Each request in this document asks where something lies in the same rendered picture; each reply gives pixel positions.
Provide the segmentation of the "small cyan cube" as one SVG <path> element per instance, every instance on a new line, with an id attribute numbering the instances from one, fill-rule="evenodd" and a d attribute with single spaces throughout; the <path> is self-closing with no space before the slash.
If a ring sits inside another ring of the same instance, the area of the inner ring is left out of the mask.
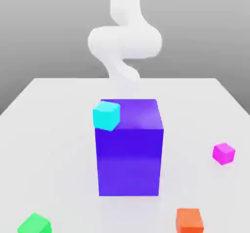
<path id="1" fill-rule="evenodd" d="M 93 125 L 97 129 L 113 131 L 120 123 L 120 104 L 100 101 L 93 108 Z"/>

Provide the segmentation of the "small magenta cube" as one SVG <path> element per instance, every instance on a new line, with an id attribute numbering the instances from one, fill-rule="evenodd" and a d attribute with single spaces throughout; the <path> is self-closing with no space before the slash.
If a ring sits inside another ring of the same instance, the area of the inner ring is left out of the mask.
<path id="1" fill-rule="evenodd" d="M 213 147 L 212 157 L 220 164 L 233 162 L 236 150 L 227 143 L 220 143 Z"/>

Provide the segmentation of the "small orange cube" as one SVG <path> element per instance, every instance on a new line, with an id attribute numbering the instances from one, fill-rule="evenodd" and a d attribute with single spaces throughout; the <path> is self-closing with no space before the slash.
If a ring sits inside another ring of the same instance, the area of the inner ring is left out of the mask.
<path id="1" fill-rule="evenodd" d="M 204 224 L 199 209 L 178 208 L 176 230 L 177 233 L 203 233 Z"/>

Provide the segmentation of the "small green cube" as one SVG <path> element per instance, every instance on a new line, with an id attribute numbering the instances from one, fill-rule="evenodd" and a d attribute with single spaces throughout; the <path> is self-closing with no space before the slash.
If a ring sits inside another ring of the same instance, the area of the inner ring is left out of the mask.
<path id="1" fill-rule="evenodd" d="M 43 216 L 32 213 L 17 229 L 18 233 L 52 233 L 51 223 Z"/>

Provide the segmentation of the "large purple box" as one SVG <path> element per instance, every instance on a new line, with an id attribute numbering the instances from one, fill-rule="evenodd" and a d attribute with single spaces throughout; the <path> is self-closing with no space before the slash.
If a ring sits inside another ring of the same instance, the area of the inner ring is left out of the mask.
<path id="1" fill-rule="evenodd" d="M 164 127 L 154 99 L 109 99 L 121 107 L 113 131 L 95 129 L 100 196 L 157 196 Z"/>

